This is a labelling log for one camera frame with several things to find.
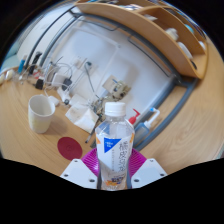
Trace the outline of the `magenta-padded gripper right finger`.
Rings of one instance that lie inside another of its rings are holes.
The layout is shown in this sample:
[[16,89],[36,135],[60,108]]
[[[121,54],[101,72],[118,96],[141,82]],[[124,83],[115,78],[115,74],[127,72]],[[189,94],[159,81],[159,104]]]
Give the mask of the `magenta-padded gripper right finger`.
[[136,189],[165,177],[167,173],[154,159],[146,159],[133,149],[129,158],[127,188]]

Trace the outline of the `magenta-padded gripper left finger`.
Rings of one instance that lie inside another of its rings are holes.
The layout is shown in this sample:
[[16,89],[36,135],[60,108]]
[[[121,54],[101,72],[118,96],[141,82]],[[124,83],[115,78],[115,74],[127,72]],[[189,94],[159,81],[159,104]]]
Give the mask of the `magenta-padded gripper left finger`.
[[73,159],[60,177],[78,186],[96,189],[99,173],[97,149],[92,149],[82,159]]

